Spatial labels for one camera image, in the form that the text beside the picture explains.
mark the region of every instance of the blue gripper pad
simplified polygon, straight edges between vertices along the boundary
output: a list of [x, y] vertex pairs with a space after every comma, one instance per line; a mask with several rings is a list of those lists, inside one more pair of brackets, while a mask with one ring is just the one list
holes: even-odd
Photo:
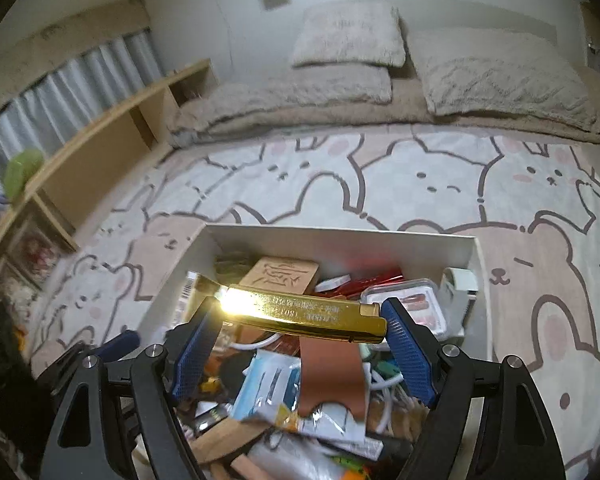
[[409, 387], [409, 393], [432, 408], [436, 391], [433, 388], [431, 364], [395, 311], [390, 298], [382, 302], [380, 316], [386, 319], [386, 341]]
[[222, 328], [222, 319], [213, 310], [206, 313], [196, 333], [189, 339], [175, 365], [171, 395], [178, 401], [189, 399], [198, 387], [206, 360]]

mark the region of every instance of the gold lighter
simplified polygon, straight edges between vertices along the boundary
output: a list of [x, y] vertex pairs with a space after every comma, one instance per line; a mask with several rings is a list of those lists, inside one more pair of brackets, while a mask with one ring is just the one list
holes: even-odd
[[379, 343], [386, 333], [380, 305], [332, 300], [302, 294], [269, 292], [241, 285], [224, 286], [198, 273], [190, 273], [193, 292], [186, 309], [189, 320], [204, 298], [220, 301], [227, 321], [285, 334]]

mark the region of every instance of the wooden block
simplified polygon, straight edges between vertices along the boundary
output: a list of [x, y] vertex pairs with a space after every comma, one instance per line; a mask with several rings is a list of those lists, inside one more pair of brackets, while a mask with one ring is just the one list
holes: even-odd
[[318, 279], [318, 264], [289, 258], [263, 256], [240, 280], [240, 285], [270, 290], [304, 294], [314, 290]]
[[270, 475], [256, 466], [246, 455], [240, 455], [235, 458], [231, 462], [231, 467], [244, 476], [246, 480], [273, 480]]
[[215, 462], [255, 440], [270, 427], [268, 422], [240, 422], [226, 418], [190, 442], [189, 447], [199, 463]]

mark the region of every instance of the red item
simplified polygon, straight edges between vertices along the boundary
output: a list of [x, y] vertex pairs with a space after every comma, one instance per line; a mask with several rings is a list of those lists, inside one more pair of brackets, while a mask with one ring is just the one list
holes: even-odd
[[344, 285], [328, 290], [327, 292], [314, 292], [314, 296], [322, 298], [333, 298], [334, 296], [346, 296], [348, 300], [358, 300], [360, 294], [372, 285], [385, 285], [387, 283], [401, 282], [404, 280], [400, 267], [394, 267], [387, 272], [378, 274], [373, 278], [365, 278], [363, 280], [352, 280]]

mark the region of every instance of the curtain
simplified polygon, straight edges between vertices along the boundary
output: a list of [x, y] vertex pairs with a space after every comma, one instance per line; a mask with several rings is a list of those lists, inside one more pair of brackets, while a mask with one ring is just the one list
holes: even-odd
[[51, 157], [105, 110], [161, 77], [148, 30], [69, 60], [0, 111], [0, 178], [12, 156], [37, 148]]

